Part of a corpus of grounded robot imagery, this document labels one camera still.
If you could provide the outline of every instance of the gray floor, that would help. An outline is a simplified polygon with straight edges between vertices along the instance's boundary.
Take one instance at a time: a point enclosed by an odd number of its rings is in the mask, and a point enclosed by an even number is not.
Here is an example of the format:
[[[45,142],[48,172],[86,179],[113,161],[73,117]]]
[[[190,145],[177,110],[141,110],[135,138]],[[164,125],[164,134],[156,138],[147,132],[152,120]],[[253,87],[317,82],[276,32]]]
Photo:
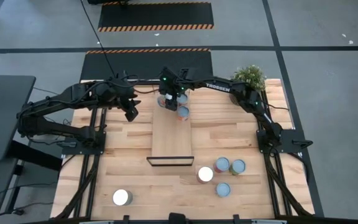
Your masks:
[[[213,30],[99,36],[105,47],[273,45],[262,0],[211,2]],[[101,7],[85,4],[96,25]],[[282,46],[358,45],[358,1],[269,0],[269,4]],[[0,9],[0,49],[97,46],[79,0],[5,0]],[[358,218],[358,51],[283,55],[305,136],[314,141],[310,156],[324,214]],[[84,57],[84,53],[0,54],[0,75],[34,75],[36,87],[59,92],[78,82]],[[255,64],[267,77],[281,78],[275,52],[215,50],[212,60],[217,76],[230,77],[237,67]],[[34,90],[31,100],[46,95]],[[50,117],[61,122],[71,119],[72,113]],[[53,197],[53,188],[24,189],[17,205],[51,202]],[[0,223],[46,220],[50,208],[29,208],[22,217],[1,217]]]

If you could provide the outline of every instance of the wooden table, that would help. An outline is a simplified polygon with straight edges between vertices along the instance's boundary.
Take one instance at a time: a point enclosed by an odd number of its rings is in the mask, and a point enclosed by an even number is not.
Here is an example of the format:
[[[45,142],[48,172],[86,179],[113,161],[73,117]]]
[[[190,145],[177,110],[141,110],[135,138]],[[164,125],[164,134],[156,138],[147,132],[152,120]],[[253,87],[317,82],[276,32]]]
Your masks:
[[[279,79],[266,81],[268,102],[287,107]],[[157,86],[137,86],[140,91]],[[191,167],[152,167],[146,157],[151,155],[152,110],[155,95],[139,94],[139,115],[128,123],[121,110],[113,109],[106,118],[106,151],[99,163],[93,203],[92,220],[166,220],[170,212],[183,213],[190,219],[273,218],[264,158],[259,152],[255,136],[257,122],[252,114],[233,105],[226,93],[210,89],[191,92],[192,153]],[[291,128],[287,110],[271,108],[272,118],[283,128]],[[72,124],[86,126],[90,122],[88,110],[76,110]],[[228,172],[215,174],[208,184],[199,184],[196,171],[212,166],[220,156],[230,161],[243,159],[246,171],[238,176]],[[313,213],[313,206],[302,163],[281,155],[288,188],[304,208]],[[59,214],[78,188],[83,156],[76,156],[61,171],[51,217]],[[230,184],[229,197],[219,198],[214,191],[217,183]],[[129,206],[118,207],[112,202],[117,189],[130,190],[134,199]],[[280,211],[284,214],[281,193],[276,186]],[[86,200],[81,214],[84,215]]]

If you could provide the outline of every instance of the black table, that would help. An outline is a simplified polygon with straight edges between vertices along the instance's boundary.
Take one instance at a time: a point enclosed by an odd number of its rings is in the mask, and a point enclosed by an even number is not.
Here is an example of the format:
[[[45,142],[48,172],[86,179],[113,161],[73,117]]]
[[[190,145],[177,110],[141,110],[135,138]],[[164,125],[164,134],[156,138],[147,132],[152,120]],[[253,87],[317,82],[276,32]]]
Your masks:
[[[60,158],[12,140],[17,130],[16,114],[27,103],[34,83],[35,77],[0,75],[0,191],[9,187],[14,174],[20,174],[18,159],[53,170],[60,170],[62,164]],[[0,209],[5,194],[0,194]]]

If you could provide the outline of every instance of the potted plant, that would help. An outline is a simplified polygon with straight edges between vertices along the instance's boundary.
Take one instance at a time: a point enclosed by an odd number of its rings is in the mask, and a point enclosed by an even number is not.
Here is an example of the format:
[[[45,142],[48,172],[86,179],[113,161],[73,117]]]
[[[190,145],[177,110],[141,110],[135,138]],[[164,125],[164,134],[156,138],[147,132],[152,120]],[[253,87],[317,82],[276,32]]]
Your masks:
[[[238,68],[232,76],[232,80],[249,83],[256,91],[265,90],[265,78],[262,70],[255,65],[250,65],[247,68]],[[239,105],[234,95],[230,94],[229,97],[232,103],[237,106]]]

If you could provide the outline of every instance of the metal can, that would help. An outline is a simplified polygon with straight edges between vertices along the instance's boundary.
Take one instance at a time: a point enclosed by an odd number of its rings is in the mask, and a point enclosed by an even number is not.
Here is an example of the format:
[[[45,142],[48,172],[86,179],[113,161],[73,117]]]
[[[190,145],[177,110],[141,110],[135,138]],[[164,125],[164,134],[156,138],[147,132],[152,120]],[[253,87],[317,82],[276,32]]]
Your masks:
[[[112,195],[112,202],[118,206],[129,205],[133,198],[130,191],[119,189]]]
[[[216,194],[219,197],[227,197],[230,195],[231,188],[227,183],[219,183],[215,188]]]
[[[201,184],[208,183],[209,181],[212,180],[213,177],[214,177],[214,172],[209,167],[202,167],[197,172],[197,180]]]
[[[218,158],[214,163],[214,170],[217,173],[222,173],[224,171],[229,170],[230,168],[230,162],[229,159],[226,159],[225,157]]]
[[[230,165],[230,173],[232,175],[239,175],[242,172],[246,171],[246,162],[244,162],[241,159],[237,159],[235,160],[231,165]]]
[[[161,107],[165,108],[165,96],[164,95],[160,95],[157,98],[157,103],[158,105],[160,105]]]
[[[189,118],[190,110],[186,106],[180,106],[178,108],[178,119],[180,121],[186,121]]]
[[[185,106],[185,105],[187,105],[187,101],[188,101],[188,97],[187,97],[186,94],[181,94],[181,95],[177,98],[178,106]]]

